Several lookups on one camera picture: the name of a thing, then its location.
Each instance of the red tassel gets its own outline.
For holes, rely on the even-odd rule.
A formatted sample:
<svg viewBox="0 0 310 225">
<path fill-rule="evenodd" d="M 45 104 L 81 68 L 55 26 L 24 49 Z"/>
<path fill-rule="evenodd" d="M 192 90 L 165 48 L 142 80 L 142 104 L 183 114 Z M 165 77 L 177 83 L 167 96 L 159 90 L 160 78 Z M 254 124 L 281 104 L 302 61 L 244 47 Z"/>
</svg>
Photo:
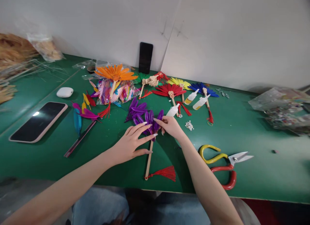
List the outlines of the red tassel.
<svg viewBox="0 0 310 225">
<path fill-rule="evenodd" d="M 191 112 L 184 106 L 184 103 L 183 102 L 176 102 L 177 104 L 179 103 L 179 114 L 181 114 L 181 106 L 183 106 L 185 112 L 187 113 L 188 116 L 192 116 Z"/>
<path fill-rule="evenodd" d="M 174 166 L 171 165 L 167 168 L 164 168 L 164 169 L 161 169 L 161 170 L 158 170 L 157 172 L 153 173 L 153 174 L 150 174 L 147 178 L 145 179 L 149 179 L 150 177 L 153 177 L 154 175 L 161 175 L 161 176 L 164 176 L 164 177 L 167 177 L 169 178 L 170 180 L 174 181 L 175 182 L 175 171 L 174 171 Z"/>
<path fill-rule="evenodd" d="M 139 99 L 145 98 L 145 97 L 147 97 L 148 95 L 150 95 L 150 94 L 152 94 L 152 93 L 153 93 L 152 91 L 149 91 L 149 92 L 148 92 L 148 90 L 146 89 L 146 90 L 144 90 L 144 96 L 143 96 L 143 97 L 140 97 Z"/>
<path fill-rule="evenodd" d="M 165 80 L 169 80 L 170 78 L 166 76 L 166 74 L 164 74 L 162 71 L 156 73 L 154 76 L 157 76 L 157 80 L 161 80 L 161 79 L 165 79 Z"/>
<path fill-rule="evenodd" d="M 108 117 L 108 118 L 110 118 L 110 110 L 111 110 L 111 101 L 109 101 L 108 107 L 107 107 L 104 111 L 98 113 L 97 115 L 99 115 L 100 118 L 103 118 L 104 116 L 105 116 L 105 118 L 106 118 L 107 115 L 109 114 L 109 117 Z"/>
<path fill-rule="evenodd" d="M 88 94 L 88 92 L 86 91 L 86 97 L 90 103 L 91 106 L 96 106 L 96 102 L 93 100 L 93 98 Z"/>
<path fill-rule="evenodd" d="M 209 110 L 209 118 L 207 118 L 207 120 L 208 120 L 210 123 L 214 123 L 214 120 L 213 120 L 213 116 L 212 116 L 210 107 L 208 107 L 208 110 Z"/>
</svg>

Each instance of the white glue bottle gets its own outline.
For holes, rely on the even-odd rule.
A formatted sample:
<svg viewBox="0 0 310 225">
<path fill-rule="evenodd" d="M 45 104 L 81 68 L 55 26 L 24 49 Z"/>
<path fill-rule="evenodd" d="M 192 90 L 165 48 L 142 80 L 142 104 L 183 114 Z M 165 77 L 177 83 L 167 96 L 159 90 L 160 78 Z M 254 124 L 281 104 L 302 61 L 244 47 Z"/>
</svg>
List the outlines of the white glue bottle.
<svg viewBox="0 0 310 225">
<path fill-rule="evenodd" d="M 168 111 L 166 116 L 171 116 L 171 117 L 175 116 L 175 114 L 178 112 L 179 105 L 180 104 L 178 103 L 176 106 L 171 107 L 171 109 Z"/>
<path fill-rule="evenodd" d="M 200 107 L 202 107 L 207 102 L 208 97 L 210 97 L 210 94 L 206 97 L 201 97 L 199 101 L 196 102 L 195 105 L 193 105 L 193 109 L 198 110 Z"/>
<path fill-rule="evenodd" d="M 195 99 L 195 97 L 197 96 L 198 91 L 199 91 L 199 89 L 197 89 L 194 93 L 191 93 L 191 94 L 187 97 L 187 99 L 185 100 L 184 103 L 185 103 L 186 105 L 189 105 L 189 104 Z"/>
</svg>

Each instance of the red scissor handle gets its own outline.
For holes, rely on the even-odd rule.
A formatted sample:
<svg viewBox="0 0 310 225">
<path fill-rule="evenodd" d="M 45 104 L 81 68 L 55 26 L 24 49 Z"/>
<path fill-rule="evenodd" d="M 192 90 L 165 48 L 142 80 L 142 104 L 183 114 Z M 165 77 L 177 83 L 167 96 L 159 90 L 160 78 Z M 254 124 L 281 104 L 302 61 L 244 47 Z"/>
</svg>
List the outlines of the red scissor handle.
<svg viewBox="0 0 310 225">
<path fill-rule="evenodd" d="M 233 170 L 233 166 L 231 164 L 229 164 L 228 166 L 218 166 L 211 168 L 211 171 L 213 173 L 217 171 L 229 171 L 229 170 Z M 231 190 L 235 186 L 236 180 L 237 180 L 236 171 L 231 171 L 231 177 L 229 183 L 227 185 L 222 185 L 224 190 Z"/>
</svg>

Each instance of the woman's right hand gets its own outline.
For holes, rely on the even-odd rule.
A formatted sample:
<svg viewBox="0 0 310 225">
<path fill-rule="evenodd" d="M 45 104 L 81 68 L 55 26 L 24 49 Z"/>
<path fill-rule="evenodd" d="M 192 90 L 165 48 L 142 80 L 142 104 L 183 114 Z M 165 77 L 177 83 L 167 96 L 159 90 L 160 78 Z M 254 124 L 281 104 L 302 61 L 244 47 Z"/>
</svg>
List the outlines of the woman's right hand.
<svg viewBox="0 0 310 225">
<path fill-rule="evenodd" d="M 172 135 L 176 140 L 179 140 L 185 135 L 184 131 L 174 117 L 163 116 L 162 121 L 156 118 L 154 118 L 154 121 L 157 122 L 162 128 L 164 128 L 164 130 Z"/>
</svg>

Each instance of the forearm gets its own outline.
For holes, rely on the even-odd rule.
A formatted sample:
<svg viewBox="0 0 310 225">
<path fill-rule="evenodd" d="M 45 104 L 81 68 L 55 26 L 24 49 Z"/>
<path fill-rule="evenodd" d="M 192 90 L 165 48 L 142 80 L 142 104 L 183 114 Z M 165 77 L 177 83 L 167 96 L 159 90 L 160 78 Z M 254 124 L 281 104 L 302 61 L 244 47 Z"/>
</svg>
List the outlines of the forearm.
<svg viewBox="0 0 310 225">
<path fill-rule="evenodd" d="M 108 154 L 100 154 L 37 195 L 5 220 L 3 225 L 21 222 L 52 224 L 112 166 Z"/>
<path fill-rule="evenodd" d="M 196 194 L 211 224 L 242 224 L 227 193 L 202 160 L 187 136 L 178 139 L 183 150 Z"/>
</svg>

